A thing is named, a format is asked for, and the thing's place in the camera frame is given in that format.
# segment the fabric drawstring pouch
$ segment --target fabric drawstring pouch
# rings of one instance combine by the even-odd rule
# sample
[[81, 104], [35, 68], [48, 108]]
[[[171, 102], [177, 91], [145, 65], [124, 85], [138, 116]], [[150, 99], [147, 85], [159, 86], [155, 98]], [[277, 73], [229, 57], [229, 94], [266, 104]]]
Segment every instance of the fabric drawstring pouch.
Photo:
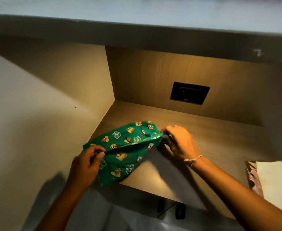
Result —
[[106, 149], [99, 166], [98, 178], [102, 186], [125, 179], [142, 162], [144, 155], [158, 146], [163, 133], [151, 121], [130, 123], [83, 145], [87, 149], [96, 144]]

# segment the cable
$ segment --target cable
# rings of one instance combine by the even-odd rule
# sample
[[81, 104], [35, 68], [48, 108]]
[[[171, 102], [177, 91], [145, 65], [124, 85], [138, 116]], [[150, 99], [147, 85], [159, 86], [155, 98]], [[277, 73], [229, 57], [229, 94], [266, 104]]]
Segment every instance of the cable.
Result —
[[174, 204], [172, 204], [168, 209], [164, 210], [161, 214], [159, 214], [156, 218], [160, 217], [162, 214], [164, 214], [167, 210], [169, 210], [171, 207], [173, 207], [176, 204], [176, 202]]

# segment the wooden desk surface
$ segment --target wooden desk surface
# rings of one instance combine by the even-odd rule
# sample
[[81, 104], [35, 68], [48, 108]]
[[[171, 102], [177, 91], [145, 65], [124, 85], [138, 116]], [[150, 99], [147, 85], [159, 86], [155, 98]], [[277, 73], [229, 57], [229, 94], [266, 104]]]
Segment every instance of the wooden desk surface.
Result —
[[[200, 152], [228, 174], [248, 187], [245, 160], [278, 160], [262, 127], [196, 116], [139, 104], [115, 101], [93, 133], [92, 138], [127, 123], [152, 121], [158, 129], [180, 125], [193, 136]], [[208, 210], [204, 198], [227, 217], [233, 215], [214, 191], [195, 172], [189, 170], [192, 187], [178, 168], [157, 149], [124, 181], [123, 185], [156, 194], [190, 206]]]

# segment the wood grain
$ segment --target wood grain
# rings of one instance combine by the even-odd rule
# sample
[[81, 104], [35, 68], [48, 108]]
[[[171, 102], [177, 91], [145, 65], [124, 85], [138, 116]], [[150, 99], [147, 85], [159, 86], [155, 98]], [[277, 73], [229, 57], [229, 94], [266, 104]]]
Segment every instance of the wood grain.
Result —
[[[267, 85], [281, 76], [266, 64], [109, 46], [106, 52], [116, 100], [258, 126], [270, 115]], [[203, 105], [170, 100], [175, 81], [209, 86]]]
[[[245, 160], [277, 160], [266, 139], [263, 127], [201, 117], [182, 112], [115, 101], [97, 127], [92, 138], [127, 123], [151, 120], [160, 129], [167, 125], [185, 127], [201, 153], [248, 187]], [[207, 209], [196, 189], [177, 168], [156, 151], [147, 155], [124, 185], [156, 194], [190, 206]], [[233, 217], [224, 203], [195, 173], [198, 188], [223, 215]]]

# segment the forearm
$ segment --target forearm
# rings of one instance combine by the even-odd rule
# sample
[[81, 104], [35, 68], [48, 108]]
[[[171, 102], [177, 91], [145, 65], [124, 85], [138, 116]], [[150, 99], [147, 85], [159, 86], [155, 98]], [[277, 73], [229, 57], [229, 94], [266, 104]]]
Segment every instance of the forearm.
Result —
[[282, 210], [246, 188], [208, 159], [193, 164], [196, 171], [248, 230], [282, 230]]
[[35, 231], [64, 231], [70, 214], [81, 195], [81, 191], [73, 187], [65, 187], [40, 221]]

